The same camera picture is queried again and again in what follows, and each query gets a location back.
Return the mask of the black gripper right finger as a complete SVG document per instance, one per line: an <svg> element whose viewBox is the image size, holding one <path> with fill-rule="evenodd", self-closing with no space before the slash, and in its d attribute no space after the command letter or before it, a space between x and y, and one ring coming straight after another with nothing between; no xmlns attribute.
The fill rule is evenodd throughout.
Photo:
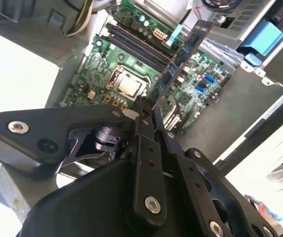
<svg viewBox="0 0 283 237"><path fill-rule="evenodd" d="M153 111L163 148L163 169L176 181L193 237L276 237L274 228L198 149L183 151L165 130L159 108Z"/></svg>

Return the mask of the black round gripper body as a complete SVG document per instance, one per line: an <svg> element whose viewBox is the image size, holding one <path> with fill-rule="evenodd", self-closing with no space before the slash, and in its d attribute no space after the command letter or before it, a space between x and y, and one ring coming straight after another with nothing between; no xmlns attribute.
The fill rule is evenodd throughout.
<svg viewBox="0 0 283 237"><path fill-rule="evenodd" d="M113 161L40 200L22 237L200 237L176 191L153 159Z"/></svg>

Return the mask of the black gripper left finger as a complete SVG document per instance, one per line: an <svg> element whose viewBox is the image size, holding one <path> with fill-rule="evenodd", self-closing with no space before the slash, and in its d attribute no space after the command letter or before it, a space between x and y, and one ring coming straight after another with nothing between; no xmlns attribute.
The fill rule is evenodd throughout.
<svg viewBox="0 0 283 237"><path fill-rule="evenodd" d="M162 164L154 108L151 99L138 97L125 111L98 104L0 113L0 163L28 180L34 195L42 191L35 182L52 180L62 167L102 151L114 153L113 161Z"/></svg>

